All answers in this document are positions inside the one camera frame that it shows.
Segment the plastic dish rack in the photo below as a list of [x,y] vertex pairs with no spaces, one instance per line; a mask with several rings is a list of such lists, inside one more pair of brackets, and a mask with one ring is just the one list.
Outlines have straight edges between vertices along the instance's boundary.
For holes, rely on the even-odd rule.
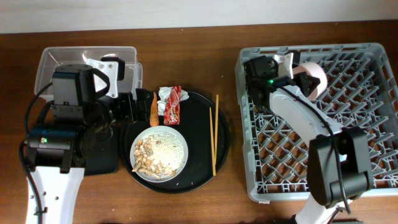
[[398,88],[380,44],[304,45],[242,49],[235,67],[241,107],[246,185],[251,200],[304,200],[308,147],[283,119],[258,113],[246,89],[243,63],[261,55],[301,52],[300,63],[316,62],[328,89],[316,106],[345,127],[367,132],[373,189],[363,196],[398,195]]

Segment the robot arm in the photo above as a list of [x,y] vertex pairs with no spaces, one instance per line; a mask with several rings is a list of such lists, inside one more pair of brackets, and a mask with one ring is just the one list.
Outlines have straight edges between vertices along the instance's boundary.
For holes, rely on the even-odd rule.
[[309,148],[311,196],[292,223],[323,224],[334,218],[337,208],[349,212],[348,204],[371,189],[368,141],[363,130],[344,128],[308,100],[325,90],[326,75],[315,63],[299,65],[299,57],[299,52],[288,52],[253,58],[244,64],[246,83],[257,108],[283,118]]
[[[153,94],[136,89],[137,99],[133,99],[131,92],[118,93],[117,81],[123,78],[124,62],[119,58],[89,59],[87,65],[55,69],[54,100],[44,106],[20,148],[30,183],[26,223],[72,223],[77,192],[90,151],[97,144],[97,133],[115,122],[149,119]],[[45,123],[49,109],[54,122]]]

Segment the wooden table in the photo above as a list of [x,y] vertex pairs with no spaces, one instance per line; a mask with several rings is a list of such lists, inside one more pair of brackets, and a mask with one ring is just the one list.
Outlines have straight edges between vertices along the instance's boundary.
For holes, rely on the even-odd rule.
[[[258,46],[379,42],[397,74],[397,32],[397,21],[377,21],[0,35],[1,222],[25,220],[27,181],[17,148],[25,137],[23,117],[33,98],[37,66],[46,47],[134,46],[144,68],[144,88],[179,84],[213,99],[215,93],[220,94],[220,108],[231,133],[225,165],[213,180],[192,192],[153,192],[138,184],[122,164],[115,174],[85,178],[77,196],[74,223],[249,223],[290,218],[304,201],[261,205],[247,196],[234,76],[239,51]],[[398,197],[361,198],[351,209],[351,216],[338,218],[396,223]]]

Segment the wooden chopsticks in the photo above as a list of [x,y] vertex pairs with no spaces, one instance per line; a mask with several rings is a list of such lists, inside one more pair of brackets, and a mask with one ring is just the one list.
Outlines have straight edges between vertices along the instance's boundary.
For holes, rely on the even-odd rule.
[[214,136],[213,136],[213,117],[211,115],[211,108],[210,109],[210,139],[211,139],[211,161],[213,167],[213,176],[216,175],[216,158],[214,155]]
[[210,139],[211,139],[211,160],[213,162],[213,176],[216,175],[216,160],[217,160],[217,140],[218,140],[218,95],[216,95],[216,129],[215,136],[213,136],[213,116],[210,109]]

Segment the red snack wrapper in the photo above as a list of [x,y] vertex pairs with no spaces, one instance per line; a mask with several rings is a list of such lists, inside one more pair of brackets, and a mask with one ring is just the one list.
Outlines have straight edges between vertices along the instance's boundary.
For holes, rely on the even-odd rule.
[[164,110],[165,125],[180,124],[180,97],[181,86],[174,86]]

